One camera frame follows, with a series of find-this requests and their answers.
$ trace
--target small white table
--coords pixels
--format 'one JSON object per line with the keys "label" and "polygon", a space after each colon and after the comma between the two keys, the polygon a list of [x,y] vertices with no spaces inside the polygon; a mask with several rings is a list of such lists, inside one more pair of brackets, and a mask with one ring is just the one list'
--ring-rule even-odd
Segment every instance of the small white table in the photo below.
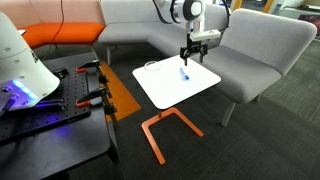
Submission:
{"label": "small white table", "polygon": [[[183,69],[189,79],[184,78],[180,68]],[[152,103],[160,110],[158,115],[143,122],[142,128],[159,163],[164,164],[165,160],[149,130],[149,126],[170,114],[176,114],[198,136],[203,136],[203,133],[188,118],[172,106],[219,83],[221,78],[191,59],[188,59],[188,66],[185,66],[184,60],[180,56],[137,68],[133,71],[133,75]]]}

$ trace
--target orange table leg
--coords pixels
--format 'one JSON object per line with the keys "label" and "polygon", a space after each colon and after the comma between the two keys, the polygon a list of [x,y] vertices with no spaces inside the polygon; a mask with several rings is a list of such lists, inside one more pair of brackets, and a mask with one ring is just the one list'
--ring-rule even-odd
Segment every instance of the orange table leg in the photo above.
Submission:
{"label": "orange table leg", "polygon": [[148,119],[147,121],[142,123],[142,129],[144,131],[144,133],[146,134],[148,141],[153,149],[153,152],[155,153],[155,155],[158,158],[159,163],[162,165],[164,164],[166,161],[156,143],[156,141],[154,140],[149,126],[151,126],[152,124],[155,124],[156,122],[160,121],[161,119],[164,119],[165,117],[169,116],[170,114],[176,114],[183,122],[185,122],[198,136],[203,136],[203,133],[200,131],[200,129],[198,129],[187,117],[185,117],[177,108],[175,107],[171,107],[161,113],[159,113],[158,115]]}

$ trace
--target gray armchair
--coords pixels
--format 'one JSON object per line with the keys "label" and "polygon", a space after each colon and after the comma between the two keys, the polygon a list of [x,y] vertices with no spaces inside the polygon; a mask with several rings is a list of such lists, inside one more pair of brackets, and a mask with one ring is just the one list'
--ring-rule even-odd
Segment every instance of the gray armchair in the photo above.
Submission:
{"label": "gray armchair", "polygon": [[222,126],[227,125],[236,104],[259,98],[288,73],[316,31],[304,21],[245,9],[232,13],[220,46],[210,49],[203,59],[203,66],[221,77],[216,89],[231,100]]}

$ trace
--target sofa leg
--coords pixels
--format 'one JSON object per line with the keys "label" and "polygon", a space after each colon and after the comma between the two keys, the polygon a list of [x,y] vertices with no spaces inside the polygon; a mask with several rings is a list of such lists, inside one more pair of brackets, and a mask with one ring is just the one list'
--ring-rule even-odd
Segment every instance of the sofa leg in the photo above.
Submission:
{"label": "sofa leg", "polygon": [[223,127],[226,127],[226,126],[227,126],[228,121],[229,121],[229,119],[230,119],[230,116],[231,116],[231,114],[232,114],[232,112],[233,112],[233,109],[234,109],[234,106],[235,106],[235,105],[236,105],[236,103],[232,102],[232,103],[227,107],[227,110],[226,110],[226,112],[225,112],[225,114],[224,114],[224,117],[223,117],[223,120],[222,120],[222,122],[221,122],[221,125],[222,125]]}
{"label": "sofa leg", "polygon": [[259,94],[257,97],[254,98],[254,100],[255,100],[256,102],[259,102],[260,99],[261,99],[261,94]]}
{"label": "sofa leg", "polygon": [[97,55],[96,50],[94,50],[94,48],[93,48],[92,45],[89,45],[89,46],[90,46],[90,49],[91,49],[91,51],[92,51],[92,53],[93,53],[93,55],[94,55],[94,58],[95,58],[96,60],[99,60],[99,57],[98,57],[98,55]]}
{"label": "sofa leg", "polygon": [[111,65],[111,48],[110,46],[107,47],[107,61],[108,61],[108,65]]}

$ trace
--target marker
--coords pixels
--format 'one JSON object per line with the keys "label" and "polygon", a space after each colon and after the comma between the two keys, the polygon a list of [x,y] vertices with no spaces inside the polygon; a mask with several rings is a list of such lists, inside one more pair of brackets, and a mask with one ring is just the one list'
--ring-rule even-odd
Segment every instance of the marker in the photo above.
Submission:
{"label": "marker", "polygon": [[179,68],[179,71],[180,71],[180,74],[183,76],[184,79],[188,80],[189,79],[189,76],[186,75],[186,73],[184,73],[183,69],[182,68]]}

